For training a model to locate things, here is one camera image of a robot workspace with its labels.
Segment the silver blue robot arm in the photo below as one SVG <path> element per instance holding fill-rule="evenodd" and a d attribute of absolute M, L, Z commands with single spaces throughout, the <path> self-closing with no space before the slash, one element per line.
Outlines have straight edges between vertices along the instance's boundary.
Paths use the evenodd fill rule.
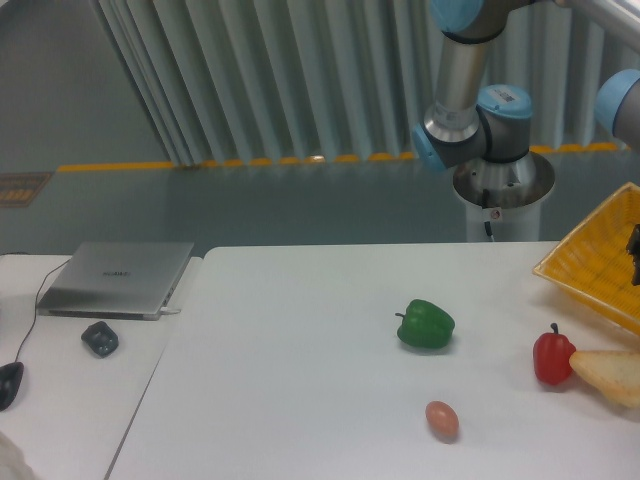
<path fill-rule="evenodd" d="M 540 237 L 541 208 L 555 184 L 550 162 L 531 149 L 533 103 L 517 86 L 485 86 L 491 46 L 527 1 L 434 1 L 443 44 L 435 96 L 412 131 L 419 158 L 453 173 L 470 242 Z"/>

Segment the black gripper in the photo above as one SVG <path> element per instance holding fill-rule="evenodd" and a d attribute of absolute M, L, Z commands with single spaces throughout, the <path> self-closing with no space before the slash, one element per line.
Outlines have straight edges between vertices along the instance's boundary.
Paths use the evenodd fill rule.
<path fill-rule="evenodd" d="M 633 275 L 631 284 L 638 286 L 640 284 L 640 225 L 636 224 L 629 236 L 626 245 L 626 252 L 632 258 Z"/>

